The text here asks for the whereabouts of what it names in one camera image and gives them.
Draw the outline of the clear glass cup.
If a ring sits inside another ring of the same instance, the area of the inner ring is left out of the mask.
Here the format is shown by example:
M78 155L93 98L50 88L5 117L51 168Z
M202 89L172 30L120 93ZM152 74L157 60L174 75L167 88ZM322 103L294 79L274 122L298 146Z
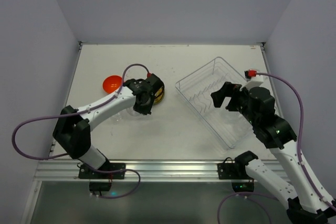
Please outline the clear glass cup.
M131 108L127 108L126 111L127 111L127 113L128 113L130 116L132 116L132 117L144 116L144 114L135 111L135 110L133 109L133 107L131 107Z
M120 111L118 113L116 113L115 115L113 115L110 120L112 123L120 123L123 119L125 119L125 111Z

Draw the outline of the yellow patterned plate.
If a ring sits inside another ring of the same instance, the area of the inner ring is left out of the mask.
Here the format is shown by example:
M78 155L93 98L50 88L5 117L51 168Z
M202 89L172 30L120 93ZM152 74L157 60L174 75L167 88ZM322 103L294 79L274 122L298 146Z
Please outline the yellow patterned plate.
M165 96L165 85L163 84L155 94L154 105L159 104Z

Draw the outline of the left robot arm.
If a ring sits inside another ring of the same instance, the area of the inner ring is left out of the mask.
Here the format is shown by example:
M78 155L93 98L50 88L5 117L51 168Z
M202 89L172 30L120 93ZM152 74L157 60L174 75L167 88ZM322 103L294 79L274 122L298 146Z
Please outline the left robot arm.
M142 115L151 114L155 95L163 90L163 81L153 73L144 80L129 79L96 102L78 109L70 105L63 108L52 136L72 159L80 160L92 170L107 171L110 162L91 143L91 132L128 108Z

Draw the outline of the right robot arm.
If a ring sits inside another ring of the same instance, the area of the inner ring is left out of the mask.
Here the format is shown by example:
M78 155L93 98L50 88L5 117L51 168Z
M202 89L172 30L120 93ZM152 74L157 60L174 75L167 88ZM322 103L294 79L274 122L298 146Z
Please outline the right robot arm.
M311 174L312 170L297 153L298 140L292 127L275 113L275 99L270 91L225 82L211 97L216 108L222 106L226 97L230 98L226 109L239 112L252 125L256 138L274 155L290 181L267 168L251 151L237 156L235 164L280 201L292 223L328 223L335 216L335 199L330 194L318 196L309 183L304 172Z

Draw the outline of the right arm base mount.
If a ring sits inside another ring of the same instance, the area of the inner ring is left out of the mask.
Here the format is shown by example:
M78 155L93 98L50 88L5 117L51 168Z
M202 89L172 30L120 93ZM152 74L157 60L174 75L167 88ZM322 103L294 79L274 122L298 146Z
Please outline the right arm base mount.
M228 157L223 162L217 164L218 178L221 180L246 180L249 176L246 174L245 167Z

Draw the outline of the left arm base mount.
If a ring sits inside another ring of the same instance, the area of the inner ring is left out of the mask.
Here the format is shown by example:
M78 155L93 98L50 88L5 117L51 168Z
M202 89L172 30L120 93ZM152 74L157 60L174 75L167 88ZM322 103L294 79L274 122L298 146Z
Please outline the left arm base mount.
M104 164L95 171L87 165L82 164L79 168L79 179L124 179L125 176L125 163L109 163Z

